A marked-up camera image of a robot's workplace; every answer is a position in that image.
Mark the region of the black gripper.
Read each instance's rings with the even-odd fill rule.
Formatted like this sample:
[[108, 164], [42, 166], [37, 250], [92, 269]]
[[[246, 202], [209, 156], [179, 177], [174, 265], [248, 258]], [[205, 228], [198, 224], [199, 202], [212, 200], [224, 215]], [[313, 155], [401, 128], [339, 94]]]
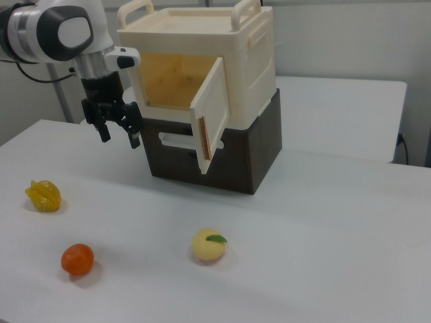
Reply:
[[88, 124], [95, 126], [103, 143], [111, 139], [107, 121], [117, 123], [128, 134], [132, 149], [140, 146], [142, 116], [136, 102], [125, 103], [118, 72], [97, 79], [82, 79], [86, 98], [81, 101]]

